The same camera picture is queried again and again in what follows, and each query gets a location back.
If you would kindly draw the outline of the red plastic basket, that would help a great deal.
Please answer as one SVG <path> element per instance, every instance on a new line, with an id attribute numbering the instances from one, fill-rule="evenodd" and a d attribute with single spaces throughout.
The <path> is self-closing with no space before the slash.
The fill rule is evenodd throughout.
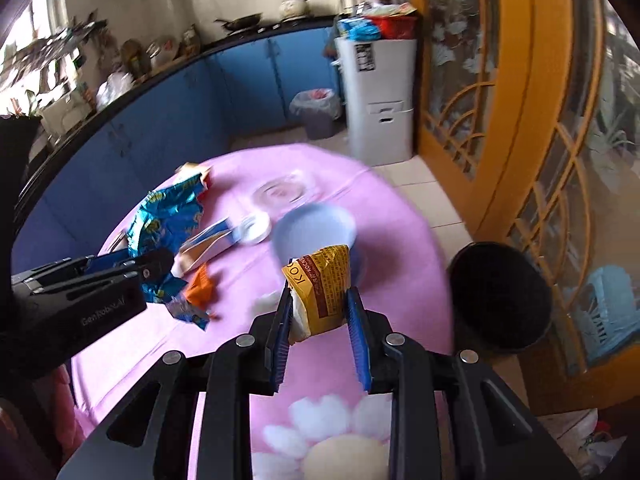
<path id="1" fill-rule="evenodd" d="M 368 20 L 380 30 L 382 39 L 411 40 L 416 38 L 418 18 L 414 15 L 370 15 Z"/>

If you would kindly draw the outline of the black trash bin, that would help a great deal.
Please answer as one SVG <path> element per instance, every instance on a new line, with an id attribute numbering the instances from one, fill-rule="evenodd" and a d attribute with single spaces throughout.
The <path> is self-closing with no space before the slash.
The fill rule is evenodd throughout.
<path id="1" fill-rule="evenodd" d="M 548 332 L 550 286 L 518 250 L 474 242 L 448 266 L 454 348 L 507 356 L 529 348 Z"/>

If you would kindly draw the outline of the blue crumpled snack bag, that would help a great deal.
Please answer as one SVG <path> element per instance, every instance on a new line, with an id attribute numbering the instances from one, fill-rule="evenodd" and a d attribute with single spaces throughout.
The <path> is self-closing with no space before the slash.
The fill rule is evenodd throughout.
<path id="1" fill-rule="evenodd" d="M 200 178 L 192 177 L 149 192 L 134 213 L 134 220 L 126 232 L 130 252 L 136 256 L 165 247 L 175 259 L 180 246 L 200 225 L 204 208 L 198 196 L 204 191 Z M 141 285 L 147 302 L 168 304 L 186 286 L 186 281 L 175 278 L 170 270 L 162 284 L 143 283 L 141 280 Z"/>

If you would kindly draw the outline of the grey bin with liner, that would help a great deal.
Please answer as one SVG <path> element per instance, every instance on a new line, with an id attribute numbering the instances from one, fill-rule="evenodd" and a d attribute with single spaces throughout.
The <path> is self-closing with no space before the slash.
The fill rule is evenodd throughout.
<path id="1" fill-rule="evenodd" d="M 303 124 L 309 140 L 323 140 L 334 136 L 336 122 L 342 114 L 340 98 L 329 88 L 298 92 L 288 109 Z"/>

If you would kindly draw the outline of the white plastic bag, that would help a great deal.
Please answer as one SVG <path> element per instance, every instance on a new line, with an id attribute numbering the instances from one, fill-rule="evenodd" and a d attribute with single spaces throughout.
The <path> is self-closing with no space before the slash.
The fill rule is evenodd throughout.
<path id="1" fill-rule="evenodd" d="M 96 92 L 96 109 L 104 110 L 134 86 L 134 77 L 126 72 L 114 72 L 99 86 Z"/>

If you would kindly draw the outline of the small white plastic lid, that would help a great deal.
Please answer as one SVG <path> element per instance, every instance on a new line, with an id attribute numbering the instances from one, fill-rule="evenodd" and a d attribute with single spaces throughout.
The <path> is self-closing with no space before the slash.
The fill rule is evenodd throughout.
<path id="1" fill-rule="evenodd" d="M 265 211 L 252 212 L 233 229 L 233 232 L 239 244 L 260 244 L 271 232 L 270 215 Z"/>

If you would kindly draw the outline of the red yellow medicine box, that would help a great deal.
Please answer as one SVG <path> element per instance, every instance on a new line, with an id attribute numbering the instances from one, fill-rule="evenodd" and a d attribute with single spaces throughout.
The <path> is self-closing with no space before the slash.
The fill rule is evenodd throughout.
<path id="1" fill-rule="evenodd" d="M 201 184 L 206 190 L 213 185 L 212 167 L 205 164 L 196 164 L 195 162 L 186 162 L 178 167 L 175 176 L 180 180 L 186 180 L 192 177 L 199 177 Z"/>

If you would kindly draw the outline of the clear round plastic lid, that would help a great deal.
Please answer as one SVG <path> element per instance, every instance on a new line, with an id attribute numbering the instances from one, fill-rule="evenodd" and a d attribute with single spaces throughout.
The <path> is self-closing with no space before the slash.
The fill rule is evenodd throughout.
<path id="1" fill-rule="evenodd" d="M 280 214 L 313 202 L 318 192 L 311 174 L 294 170 L 259 185 L 252 193 L 252 201 L 256 207 L 270 214 Z"/>

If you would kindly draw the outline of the pink tablecloth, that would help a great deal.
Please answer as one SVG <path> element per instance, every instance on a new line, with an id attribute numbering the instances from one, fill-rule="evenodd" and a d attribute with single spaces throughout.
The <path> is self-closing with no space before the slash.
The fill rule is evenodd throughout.
<path id="1" fill-rule="evenodd" d="M 259 185 L 294 171 L 311 180 L 319 200 L 355 219 L 363 261 L 363 305 L 424 348 L 452 348 L 452 315 L 442 253 L 426 220 L 374 170 L 305 144 L 254 148 L 209 162 L 214 185 L 206 222 L 240 221 Z M 90 432 L 167 351 L 198 356 L 245 333 L 271 309 L 284 277 L 269 244 L 238 246 L 208 270 L 216 282 L 213 319 L 205 328 L 151 304 L 72 361 L 76 415 Z M 344 328 L 296 344 L 272 398 L 250 401 L 253 474 L 257 479 L 383 479 L 390 446 L 389 396 L 369 396 L 357 378 Z"/>

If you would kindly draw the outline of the white blue orange packet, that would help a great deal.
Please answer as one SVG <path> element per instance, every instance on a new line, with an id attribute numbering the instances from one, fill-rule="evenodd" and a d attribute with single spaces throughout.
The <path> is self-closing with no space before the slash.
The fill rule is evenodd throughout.
<path id="1" fill-rule="evenodd" d="M 175 255 L 171 274 L 182 278 L 193 270 L 216 258 L 234 246 L 239 240 L 228 219 L 206 226 L 198 234 L 186 240 Z"/>

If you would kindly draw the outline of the yellow snack wrapper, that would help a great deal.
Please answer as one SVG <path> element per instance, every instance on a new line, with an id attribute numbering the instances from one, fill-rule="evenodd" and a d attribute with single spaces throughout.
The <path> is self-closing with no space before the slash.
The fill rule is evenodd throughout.
<path id="1" fill-rule="evenodd" d="M 352 284 L 347 245 L 323 247 L 293 259 L 281 271 L 293 301 L 290 344 L 343 324 L 346 292 Z"/>

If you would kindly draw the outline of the white ceramic pot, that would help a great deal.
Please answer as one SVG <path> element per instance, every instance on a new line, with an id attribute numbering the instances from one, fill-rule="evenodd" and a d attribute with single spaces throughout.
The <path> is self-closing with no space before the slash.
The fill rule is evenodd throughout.
<path id="1" fill-rule="evenodd" d="M 283 21 L 304 18 L 311 14 L 309 0 L 282 0 L 279 14 Z"/>

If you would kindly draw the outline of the orange wooden glass door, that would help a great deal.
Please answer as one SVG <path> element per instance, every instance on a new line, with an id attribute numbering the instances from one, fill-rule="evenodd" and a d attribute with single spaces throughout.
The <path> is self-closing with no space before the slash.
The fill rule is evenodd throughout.
<path id="1" fill-rule="evenodd" d="M 589 367 L 572 320 L 597 268 L 639 281 L 639 52 L 608 0 L 411 0 L 418 151 L 472 242 L 521 252 L 552 292 L 520 359 L 538 414 L 639 397 L 639 341 Z"/>

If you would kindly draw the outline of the orange wrapper scrap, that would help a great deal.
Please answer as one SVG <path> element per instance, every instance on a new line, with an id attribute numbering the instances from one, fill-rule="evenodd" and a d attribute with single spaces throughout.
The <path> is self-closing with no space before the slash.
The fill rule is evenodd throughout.
<path id="1" fill-rule="evenodd" d="M 213 302 L 215 292 L 216 282 L 209 276 L 207 264 L 204 263 L 195 271 L 182 296 L 191 306 L 206 310 Z"/>

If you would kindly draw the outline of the blue kitchen cabinets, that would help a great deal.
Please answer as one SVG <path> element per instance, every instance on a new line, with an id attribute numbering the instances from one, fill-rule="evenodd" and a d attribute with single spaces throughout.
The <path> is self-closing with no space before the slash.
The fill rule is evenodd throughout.
<path id="1" fill-rule="evenodd" d="M 147 192 L 185 162 L 287 129 L 298 92 L 336 88 L 323 54 L 332 18 L 306 18 L 214 42 L 125 93 L 71 133 L 24 185 L 12 270 L 95 254 Z"/>

